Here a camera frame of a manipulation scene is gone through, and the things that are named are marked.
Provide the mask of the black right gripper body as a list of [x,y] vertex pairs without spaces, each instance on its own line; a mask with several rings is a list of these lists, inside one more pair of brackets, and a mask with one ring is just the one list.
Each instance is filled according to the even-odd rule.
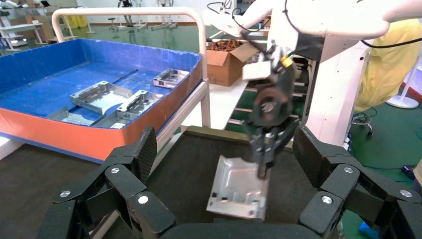
[[258,85],[253,104],[252,123],[258,127],[281,125],[293,110],[293,92],[296,79],[296,65],[281,67],[278,73],[271,73]]

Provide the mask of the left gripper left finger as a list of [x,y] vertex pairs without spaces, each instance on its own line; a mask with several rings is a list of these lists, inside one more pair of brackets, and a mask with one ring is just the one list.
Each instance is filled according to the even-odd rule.
[[53,195],[37,238],[88,239],[96,223],[114,211],[137,239],[160,238],[176,220],[147,190],[156,155],[152,127],[145,128],[137,142],[113,149],[99,168]]

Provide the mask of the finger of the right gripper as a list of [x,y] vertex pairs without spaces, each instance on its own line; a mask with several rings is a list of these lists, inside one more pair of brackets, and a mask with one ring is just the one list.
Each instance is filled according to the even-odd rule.
[[257,148],[258,179],[267,178],[269,169],[274,165],[276,154],[291,141],[298,126],[299,119],[289,117],[281,125],[263,131]]
[[242,127],[252,148],[252,158],[257,164],[266,164],[264,129],[256,126],[251,120],[243,120]]

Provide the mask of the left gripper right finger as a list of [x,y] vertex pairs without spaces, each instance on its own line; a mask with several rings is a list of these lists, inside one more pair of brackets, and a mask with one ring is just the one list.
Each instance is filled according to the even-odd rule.
[[317,193],[299,224],[326,239],[345,211],[357,214],[382,239],[422,236],[422,198],[358,162],[343,147],[319,141],[306,126],[295,130],[293,152]]

